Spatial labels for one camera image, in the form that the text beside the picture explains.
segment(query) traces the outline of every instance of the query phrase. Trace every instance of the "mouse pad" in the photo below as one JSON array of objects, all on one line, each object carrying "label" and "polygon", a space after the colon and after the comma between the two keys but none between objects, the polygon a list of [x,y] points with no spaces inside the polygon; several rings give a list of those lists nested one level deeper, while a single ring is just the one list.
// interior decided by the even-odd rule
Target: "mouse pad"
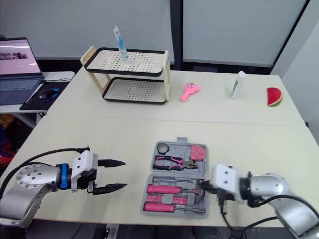
[{"label": "mouse pad", "polygon": [[[62,93],[65,87],[68,85],[68,82],[48,82],[44,83],[40,89],[33,94],[33,96],[25,103],[22,104],[20,110],[28,110],[28,111],[35,111],[35,110],[44,110],[47,111],[50,106],[55,102],[58,96]],[[48,101],[41,102],[39,100],[39,93],[44,90],[54,90],[56,94],[54,97]]]}]

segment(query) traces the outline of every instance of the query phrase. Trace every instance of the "black cable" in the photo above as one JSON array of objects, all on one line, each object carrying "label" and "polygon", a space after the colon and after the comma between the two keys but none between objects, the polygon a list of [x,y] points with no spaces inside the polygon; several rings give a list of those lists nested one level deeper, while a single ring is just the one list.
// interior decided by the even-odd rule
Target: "black cable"
[{"label": "black cable", "polygon": [[298,198],[298,197],[295,197],[295,196],[291,196],[291,195],[276,195],[276,196],[273,196],[273,197],[270,197],[264,201],[262,201],[261,203],[259,203],[259,206],[262,206],[262,205],[265,205],[267,203],[269,203],[270,201],[272,200],[275,200],[275,199],[278,199],[278,198],[289,198],[289,199],[293,199],[293,200],[296,200],[296,201],[299,201],[303,204],[305,204],[307,207],[309,207],[311,209],[311,211],[313,211],[313,213],[318,217],[319,219],[319,214],[318,212],[314,209],[313,206],[311,206],[307,201],[305,201],[304,199],[302,198]]},{"label": "black cable", "polygon": [[225,217],[225,212],[224,212],[224,207],[223,207],[223,205],[220,206],[220,211],[221,211],[222,217],[223,217],[225,223],[227,224],[227,226],[229,227],[229,229],[230,229],[231,231],[234,231],[234,232],[241,232],[241,233],[242,233],[239,238],[241,238],[241,237],[243,236],[243,234],[244,234],[244,232],[245,232],[246,230],[248,230],[248,229],[250,229],[250,228],[252,228],[252,227],[254,227],[254,226],[256,226],[256,225],[259,225],[259,224],[261,224],[261,223],[268,222],[268,221],[271,221],[271,220],[276,220],[276,219],[278,219],[278,217],[269,217],[269,218],[265,218],[265,219],[262,219],[262,220],[260,220],[260,221],[257,221],[257,222],[255,222],[255,223],[249,224],[249,225],[247,225],[247,226],[245,226],[245,227],[243,227],[243,228],[241,228],[241,229],[237,229],[237,228],[234,228],[233,226],[231,226],[231,225],[229,224],[229,222],[227,221],[227,219],[226,219],[226,217]]},{"label": "black cable", "polygon": [[246,231],[243,231],[242,234],[240,235],[239,239],[243,238],[243,235],[245,235],[245,239],[247,239]]},{"label": "black cable", "polygon": [[69,79],[69,78],[61,78],[61,79],[58,79],[58,80],[49,80],[49,81],[42,80],[42,81],[40,82],[40,84],[45,84],[46,82],[56,82],[56,81],[71,82],[71,79]]},{"label": "black cable", "polygon": [[73,237],[71,237],[71,239],[75,238],[75,236],[78,234],[78,232],[80,231],[82,226],[83,226],[83,223],[81,223],[81,225],[79,226],[78,230],[76,230],[75,234],[73,235]]},{"label": "black cable", "polygon": [[52,150],[52,151],[48,151],[48,152],[45,152],[45,153],[41,153],[41,154],[38,154],[28,160],[26,160],[24,163],[22,163],[21,165],[19,165],[18,167],[16,167],[15,169],[13,169],[7,176],[6,178],[4,179],[2,185],[1,185],[1,188],[0,188],[0,199],[2,198],[3,196],[3,193],[4,193],[4,190],[6,188],[6,186],[8,185],[10,179],[14,176],[14,174],[22,167],[26,166],[29,162],[37,159],[37,158],[40,158],[40,157],[43,157],[43,156],[46,156],[46,155],[49,155],[49,154],[53,154],[53,153],[59,153],[59,152],[66,152],[66,151],[76,151],[78,153],[83,153],[85,150],[90,150],[90,148],[62,148],[62,149],[57,149],[57,150]]},{"label": "black cable", "polygon": [[41,163],[41,162],[30,162],[30,163],[27,163],[27,164],[26,164],[26,166],[27,166],[27,165],[33,165],[33,164],[44,164],[44,165],[46,165],[46,166],[53,167],[53,166],[52,166],[52,165],[50,165],[50,164],[47,164],[47,163]]}]

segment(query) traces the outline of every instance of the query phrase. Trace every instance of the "pink-handled screwdriver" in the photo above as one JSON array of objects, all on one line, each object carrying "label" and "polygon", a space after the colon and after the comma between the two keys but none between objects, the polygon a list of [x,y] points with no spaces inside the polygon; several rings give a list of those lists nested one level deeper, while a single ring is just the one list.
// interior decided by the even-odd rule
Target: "pink-handled screwdriver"
[{"label": "pink-handled screwdriver", "polygon": [[179,194],[179,193],[197,193],[196,190],[183,189],[172,186],[154,186],[149,185],[147,193],[166,193],[166,194]]},{"label": "pink-handled screwdriver", "polygon": [[[175,210],[174,205],[166,205],[166,204],[157,204],[157,203],[146,203],[144,206],[144,210],[148,212],[161,212],[161,213],[173,213]],[[195,212],[195,213],[204,213],[205,209],[199,208],[177,208],[176,210]]]}]

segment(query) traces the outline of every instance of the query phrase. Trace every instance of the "gray tool case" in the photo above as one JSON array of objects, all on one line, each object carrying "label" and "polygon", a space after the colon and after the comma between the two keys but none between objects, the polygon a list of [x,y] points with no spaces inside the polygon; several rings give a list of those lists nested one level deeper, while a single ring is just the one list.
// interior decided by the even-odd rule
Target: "gray tool case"
[{"label": "gray tool case", "polygon": [[[158,146],[166,144],[169,146],[165,154],[160,154]],[[205,149],[205,157],[202,161],[193,161],[191,157],[191,149],[193,146],[200,146]],[[157,156],[179,157],[184,161],[194,162],[198,165],[196,169],[184,168],[181,171],[154,169],[153,166],[160,164],[163,166],[175,165],[175,162],[167,160],[156,160]],[[160,141],[156,143],[151,168],[154,174],[151,174],[146,183],[144,190],[141,212],[147,215],[171,216],[171,217],[188,217],[188,218],[205,218],[207,217],[207,200],[208,194],[204,191],[195,190],[199,182],[206,179],[205,171],[208,167],[208,149],[204,144],[187,143],[187,138],[178,137],[177,142]],[[187,189],[190,192],[180,192],[177,194],[166,193],[148,193],[151,186],[172,186],[181,189]],[[197,202],[199,194],[202,193],[202,199]],[[149,203],[164,204],[169,207],[168,212],[147,211]]]}]

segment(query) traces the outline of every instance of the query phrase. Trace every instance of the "laptop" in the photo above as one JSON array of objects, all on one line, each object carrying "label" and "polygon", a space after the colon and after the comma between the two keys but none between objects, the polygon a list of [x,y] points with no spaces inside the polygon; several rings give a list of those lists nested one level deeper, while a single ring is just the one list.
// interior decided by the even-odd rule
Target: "laptop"
[{"label": "laptop", "polygon": [[28,40],[0,40],[0,105],[24,103],[44,80]]}]

